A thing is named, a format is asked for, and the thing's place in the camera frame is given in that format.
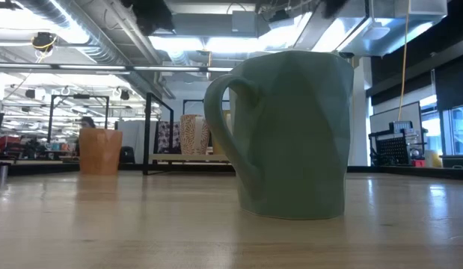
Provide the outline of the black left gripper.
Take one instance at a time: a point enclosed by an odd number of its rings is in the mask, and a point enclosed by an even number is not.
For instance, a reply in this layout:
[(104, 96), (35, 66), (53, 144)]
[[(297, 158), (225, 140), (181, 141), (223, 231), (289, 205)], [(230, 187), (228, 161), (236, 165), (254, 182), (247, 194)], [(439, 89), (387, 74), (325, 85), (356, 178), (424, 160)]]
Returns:
[(174, 32), (173, 14), (164, 0), (120, 0), (136, 17), (136, 24), (144, 36), (162, 29)]

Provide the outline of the orange leaf patterned mug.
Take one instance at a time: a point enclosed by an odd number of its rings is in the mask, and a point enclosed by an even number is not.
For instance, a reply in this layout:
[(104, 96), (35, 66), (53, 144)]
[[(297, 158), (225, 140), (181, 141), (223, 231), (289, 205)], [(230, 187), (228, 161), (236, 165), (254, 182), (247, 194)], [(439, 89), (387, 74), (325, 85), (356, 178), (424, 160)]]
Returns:
[(183, 155), (205, 155), (209, 144), (209, 127), (203, 115), (180, 117), (180, 147)]

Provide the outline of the green faceted ceramic mug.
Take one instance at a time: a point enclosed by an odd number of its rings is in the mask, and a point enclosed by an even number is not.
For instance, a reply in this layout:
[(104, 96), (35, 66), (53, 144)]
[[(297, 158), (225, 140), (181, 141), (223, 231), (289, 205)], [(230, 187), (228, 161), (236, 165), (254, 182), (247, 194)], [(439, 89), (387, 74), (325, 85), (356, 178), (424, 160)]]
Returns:
[(205, 118), (236, 171), (242, 210), (290, 220), (344, 212), (353, 81), (339, 55), (285, 51), (208, 86)]

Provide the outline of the orange faceted ceramic mug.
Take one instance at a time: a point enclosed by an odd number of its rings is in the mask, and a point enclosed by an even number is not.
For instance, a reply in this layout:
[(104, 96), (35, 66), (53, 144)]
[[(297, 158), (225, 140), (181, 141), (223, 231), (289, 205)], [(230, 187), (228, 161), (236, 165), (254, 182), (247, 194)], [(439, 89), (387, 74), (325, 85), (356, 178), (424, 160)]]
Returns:
[(81, 129), (79, 166), (85, 175), (115, 176), (118, 173), (123, 133), (110, 129)]

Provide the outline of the long ceiling light fixture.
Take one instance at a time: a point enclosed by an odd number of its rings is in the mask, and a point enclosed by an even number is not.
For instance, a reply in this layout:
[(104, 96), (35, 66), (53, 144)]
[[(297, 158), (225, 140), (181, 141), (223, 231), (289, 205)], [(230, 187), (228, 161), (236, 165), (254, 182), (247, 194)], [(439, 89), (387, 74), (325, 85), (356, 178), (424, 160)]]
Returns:
[(85, 71), (85, 72), (229, 72), (229, 67), (192, 66), (116, 66), (84, 64), (24, 64), (1, 63), (0, 69), (23, 69), (31, 71)]

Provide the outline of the black metal wood shelf rack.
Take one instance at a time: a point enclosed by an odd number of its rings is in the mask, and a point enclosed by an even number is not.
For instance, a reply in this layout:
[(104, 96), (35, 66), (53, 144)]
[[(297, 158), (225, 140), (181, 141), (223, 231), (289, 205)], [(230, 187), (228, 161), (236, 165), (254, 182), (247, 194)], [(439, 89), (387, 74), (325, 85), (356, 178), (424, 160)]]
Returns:
[(168, 109), (173, 124), (174, 110), (165, 104), (154, 93), (146, 93), (145, 102), (145, 125), (144, 125), (144, 153), (141, 172), (144, 176), (151, 176), (166, 172), (212, 172), (212, 173), (234, 173), (235, 170), (230, 164), (150, 164), (150, 124), (152, 101), (158, 102), (161, 106)]

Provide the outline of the floral patterned cloth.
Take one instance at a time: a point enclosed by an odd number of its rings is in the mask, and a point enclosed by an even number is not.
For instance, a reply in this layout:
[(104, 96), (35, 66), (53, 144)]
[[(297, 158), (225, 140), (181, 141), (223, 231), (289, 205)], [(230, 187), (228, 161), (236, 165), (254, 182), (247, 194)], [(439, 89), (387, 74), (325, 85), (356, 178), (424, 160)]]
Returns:
[(180, 154), (180, 122), (173, 123), (171, 131), (171, 123), (168, 121), (160, 121), (158, 124), (158, 149), (161, 154)]

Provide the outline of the white partition panel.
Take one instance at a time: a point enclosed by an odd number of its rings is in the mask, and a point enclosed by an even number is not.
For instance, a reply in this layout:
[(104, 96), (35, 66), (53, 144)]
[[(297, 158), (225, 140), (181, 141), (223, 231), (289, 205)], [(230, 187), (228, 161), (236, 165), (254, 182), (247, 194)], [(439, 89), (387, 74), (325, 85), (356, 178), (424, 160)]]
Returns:
[(135, 152), (135, 164), (142, 164), (144, 153), (145, 141), (145, 121), (117, 121), (115, 129), (122, 132), (122, 146), (130, 146)]

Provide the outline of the person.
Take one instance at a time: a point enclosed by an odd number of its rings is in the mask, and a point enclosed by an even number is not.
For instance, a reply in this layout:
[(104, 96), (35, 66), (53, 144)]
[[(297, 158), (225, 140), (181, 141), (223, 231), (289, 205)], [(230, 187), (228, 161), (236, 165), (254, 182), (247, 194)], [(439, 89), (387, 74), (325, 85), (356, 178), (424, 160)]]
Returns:
[[(91, 117), (82, 117), (80, 119), (82, 129), (92, 128), (95, 129), (96, 125)], [(79, 138), (76, 139), (76, 154), (79, 153)]]

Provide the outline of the black office chair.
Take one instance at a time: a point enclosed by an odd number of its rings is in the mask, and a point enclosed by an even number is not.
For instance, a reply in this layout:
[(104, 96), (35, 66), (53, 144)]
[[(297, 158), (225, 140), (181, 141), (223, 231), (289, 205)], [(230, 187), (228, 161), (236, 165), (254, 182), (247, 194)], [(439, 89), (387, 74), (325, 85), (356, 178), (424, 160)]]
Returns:
[(130, 146), (122, 146), (120, 149), (120, 163), (121, 164), (134, 164), (135, 152)]

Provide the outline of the black perforated crate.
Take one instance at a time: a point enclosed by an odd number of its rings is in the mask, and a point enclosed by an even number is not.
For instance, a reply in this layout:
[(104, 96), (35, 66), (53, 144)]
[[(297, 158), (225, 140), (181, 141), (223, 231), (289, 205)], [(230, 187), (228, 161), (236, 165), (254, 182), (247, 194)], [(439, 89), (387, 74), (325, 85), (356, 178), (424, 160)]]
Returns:
[(368, 135), (370, 160), (374, 167), (410, 166), (408, 143), (404, 131), (382, 131)]

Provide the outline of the black bin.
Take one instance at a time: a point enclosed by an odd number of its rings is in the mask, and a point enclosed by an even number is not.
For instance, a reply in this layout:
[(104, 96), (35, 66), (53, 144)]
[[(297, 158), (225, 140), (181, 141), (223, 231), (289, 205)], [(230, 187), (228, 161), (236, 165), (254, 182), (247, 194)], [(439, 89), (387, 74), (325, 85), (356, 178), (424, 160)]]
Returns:
[(443, 167), (463, 169), (463, 155), (442, 155)]

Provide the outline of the small black metal frame stand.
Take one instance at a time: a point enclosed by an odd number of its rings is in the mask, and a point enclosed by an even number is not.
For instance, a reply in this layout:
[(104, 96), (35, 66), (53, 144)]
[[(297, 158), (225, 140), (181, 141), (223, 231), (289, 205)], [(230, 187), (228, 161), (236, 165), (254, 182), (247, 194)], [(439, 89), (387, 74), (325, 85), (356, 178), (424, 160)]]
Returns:
[(182, 114), (185, 114), (186, 111), (186, 104), (188, 102), (200, 102), (204, 103), (204, 99), (184, 99), (183, 100), (183, 105), (182, 105)]

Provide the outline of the large black metal frame stand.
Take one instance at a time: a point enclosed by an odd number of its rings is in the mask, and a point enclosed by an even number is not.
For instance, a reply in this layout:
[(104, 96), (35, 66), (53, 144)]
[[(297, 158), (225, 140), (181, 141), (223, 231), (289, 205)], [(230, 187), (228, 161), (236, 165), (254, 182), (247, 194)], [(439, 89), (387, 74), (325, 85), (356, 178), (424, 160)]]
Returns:
[[(56, 107), (58, 107), (63, 101), (67, 100), (69, 97), (73, 98), (73, 99), (95, 99), (95, 100), (98, 100), (98, 99), (104, 99), (106, 101), (106, 104), (105, 104), (105, 129), (108, 128), (108, 111), (109, 111), (109, 108), (110, 108), (110, 97), (109, 96), (95, 96), (95, 95), (89, 95), (89, 94), (81, 94), (81, 93), (77, 93), (77, 94), (74, 94), (74, 95), (63, 95), (63, 94), (59, 94), (59, 95), (55, 95), (55, 94), (52, 94), (51, 95), (51, 102), (50, 102), (50, 106), (49, 106), (49, 124), (48, 124), (48, 133), (47, 133), (47, 142), (50, 143), (51, 142), (51, 139), (52, 139), (52, 122), (53, 122), (53, 117), (54, 117), (54, 110)], [(57, 105), (55, 105), (55, 98), (60, 98), (61, 101), (57, 103)]]

